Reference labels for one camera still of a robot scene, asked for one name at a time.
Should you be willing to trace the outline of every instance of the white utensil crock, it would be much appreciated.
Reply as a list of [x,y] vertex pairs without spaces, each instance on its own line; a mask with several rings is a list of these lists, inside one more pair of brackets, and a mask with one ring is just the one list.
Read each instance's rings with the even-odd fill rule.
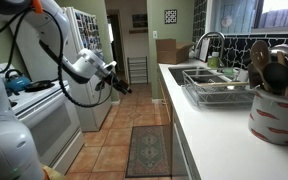
[[248,126],[256,137],[264,141],[288,145],[288,97],[257,87]]

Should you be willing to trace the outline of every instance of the dish rack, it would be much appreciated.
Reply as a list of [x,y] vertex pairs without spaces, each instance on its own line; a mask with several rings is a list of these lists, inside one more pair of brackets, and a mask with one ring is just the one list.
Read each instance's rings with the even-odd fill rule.
[[248,82],[232,81],[218,69],[184,70],[184,87],[198,107],[227,107],[252,105],[255,91]]

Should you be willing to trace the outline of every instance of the white refrigerator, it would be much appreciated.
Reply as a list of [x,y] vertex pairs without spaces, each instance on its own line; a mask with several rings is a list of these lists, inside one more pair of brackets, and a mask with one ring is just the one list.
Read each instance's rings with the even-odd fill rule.
[[[63,8],[63,10],[71,22],[71,33],[64,49],[66,58],[71,63],[75,63],[77,54],[82,48],[102,52],[96,17],[72,7]],[[32,81],[55,79],[58,77],[57,64],[44,52],[38,41],[35,30],[28,23],[23,22],[16,42]],[[99,91],[95,91],[95,87],[100,81],[99,78],[93,76],[88,83],[80,85],[63,71],[63,79],[68,80],[74,99],[83,104],[97,102]],[[109,96],[109,92],[110,86],[106,84],[102,90],[100,102]],[[109,98],[105,103],[93,108],[76,106],[81,130],[83,132],[99,131],[111,104],[111,98]]]

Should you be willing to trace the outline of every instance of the cardboard box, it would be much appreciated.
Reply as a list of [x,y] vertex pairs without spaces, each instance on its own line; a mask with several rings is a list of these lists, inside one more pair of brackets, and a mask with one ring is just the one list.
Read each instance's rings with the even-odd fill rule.
[[188,60],[189,49],[193,43],[176,42],[175,39],[157,39],[157,62],[162,64],[179,64]]

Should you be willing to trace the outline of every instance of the patterned rug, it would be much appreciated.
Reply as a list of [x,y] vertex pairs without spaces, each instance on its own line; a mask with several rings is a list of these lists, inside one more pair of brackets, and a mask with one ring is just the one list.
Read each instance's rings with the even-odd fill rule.
[[168,177],[163,126],[133,127],[126,178]]

